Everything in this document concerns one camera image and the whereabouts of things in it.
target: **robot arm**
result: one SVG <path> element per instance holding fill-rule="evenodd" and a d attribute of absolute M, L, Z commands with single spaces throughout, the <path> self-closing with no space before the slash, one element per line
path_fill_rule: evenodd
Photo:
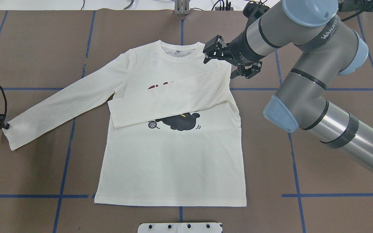
<path fill-rule="evenodd" d="M 260 59 L 295 44 L 303 54 L 263 111 L 265 118 L 289 133 L 301 128 L 344 149 L 373 172 L 373 129 L 322 97 L 336 75 L 354 72 L 368 55 L 367 45 L 340 21 L 337 10 L 337 0 L 282 0 L 272 9 L 250 2 L 243 10 L 249 18 L 245 30 L 229 44 L 221 36 L 209 41 L 204 63 L 226 60 L 237 65 L 231 78 L 251 78 Z"/>

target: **extended sleeve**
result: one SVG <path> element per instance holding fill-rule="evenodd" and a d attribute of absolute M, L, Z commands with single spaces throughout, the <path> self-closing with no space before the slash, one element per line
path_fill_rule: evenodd
<path fill-rule="evenodd" d="M 133 66 L 132 53 L 129 50 L 121 54 L 98 71 L 62 89 L 9 121 L 9 129 L 3 131 L 11 150 L 101 105 L 112 94 L 119 92 Z"/>
<path fill-rule="evenodd" d="M 231 65 L 108 101 L 115 129 L 158 118 L 208 109 L 222 102 L 235 105 L 231 95 Z"/>

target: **long-sleeve shirt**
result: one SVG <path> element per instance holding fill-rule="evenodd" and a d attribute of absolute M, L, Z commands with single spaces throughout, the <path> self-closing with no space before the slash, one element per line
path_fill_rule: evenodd
<path fill-rule="evenodd" d="M 12 150 L 108 101 L 95 203 L 246 206 L 231 65 L 203 64 L 203 44 L 128 50 L 9 121 Z"/>

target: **light blue joint cap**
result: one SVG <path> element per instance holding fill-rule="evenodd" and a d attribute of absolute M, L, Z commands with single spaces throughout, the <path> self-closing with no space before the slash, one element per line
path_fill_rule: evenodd
<path fill-rule="evenodd" d="M 325 25 L 338 11 L 337 0 L 281 0 L 281 5 L 287 17 L 311 28 Z"/>
<path fill-rule="evenodd" d="M 299 124 L 293 114 L 275 94 L 271 96 L 271 100 L 264 109 L 263 115 L 271 123 L 288 133 L 293 133 L 299 128 Z"/>
<path fill-rule="evenodd" d="M 354 31 L 358 38 L 358 50 L 356 51 L 355 57 L 352 62 L 343 71 L 339 72 L 338 75 L 348 75 L 353 73 L 358 67 L 363 65 L 368 56 L 367 44 L 359 37 L 358 33 Z"/>

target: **white surface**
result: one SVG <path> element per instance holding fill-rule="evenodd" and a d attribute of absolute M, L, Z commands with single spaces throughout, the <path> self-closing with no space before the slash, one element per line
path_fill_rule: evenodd
<path fill-rule="evenodd" d="M 198 7 L 211 10 L 217 0 L 191 0 L 190 8 Z M 268 0 L 267 6 L 274 6 L 279 0 Z M 96 10 L 102 8 L 121 10 L 128 6 L 130 0 L 85 0 L 84 10 Z M 232 0 L 234 10 L 243 10 L 247 4 L 245 0 Z M 83 0 L 0 0 L 0 10 L 80 10 Z M 157 10 L 174 9 L 175 4 L 171 0 L 135 0 L 129 8 L 131 10 Z"/>
<path fill-rule="evenodd" d="M 164 223 L 164 224 L 141 224 L 138 233 L 222 233 L 221 223 Z"/>
<path fill-rule="evenodd" d="M 109 105 L 112 117 L 95 203 L 246 206 L 231 64 L 204 64 L 203 47 L 156 41 L 121 54 L 9 121 L 4 134 L 11 149 L 113 95 L 109 103 L 118 103 Z"/>

